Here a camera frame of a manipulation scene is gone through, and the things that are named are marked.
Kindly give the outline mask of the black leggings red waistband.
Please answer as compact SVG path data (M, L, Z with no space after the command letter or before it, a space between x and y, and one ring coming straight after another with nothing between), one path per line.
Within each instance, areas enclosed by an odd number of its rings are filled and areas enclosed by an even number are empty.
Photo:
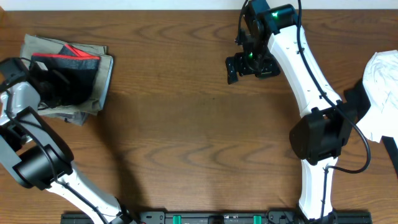
M62 106L80 105L91 96L101 61L99 56L66 44L57 54L35 52L31 59L43 63L47 70L59 71L70 81L68 102Z

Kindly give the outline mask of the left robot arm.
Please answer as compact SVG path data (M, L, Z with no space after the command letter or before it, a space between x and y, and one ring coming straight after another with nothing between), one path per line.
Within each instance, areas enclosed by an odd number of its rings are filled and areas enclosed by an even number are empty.
M63 197L89 222L135 222L116 197L77 168L66 142L38 114L44 94L23 61L2 61L1 74L1 164L14 180Z

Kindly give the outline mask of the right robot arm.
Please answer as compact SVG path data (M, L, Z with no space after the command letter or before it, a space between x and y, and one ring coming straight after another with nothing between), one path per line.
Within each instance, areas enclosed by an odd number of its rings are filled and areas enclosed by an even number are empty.
M266 1L245 1L235 43L242 52L226 58L227 82L255 75L283 73L294 93L299 122L289 133L290 145L302 166L297 223L338 223L331 204L338 156L355 125L354 108L330 86L315 60L302 26L302 10L292 5L271 8Z

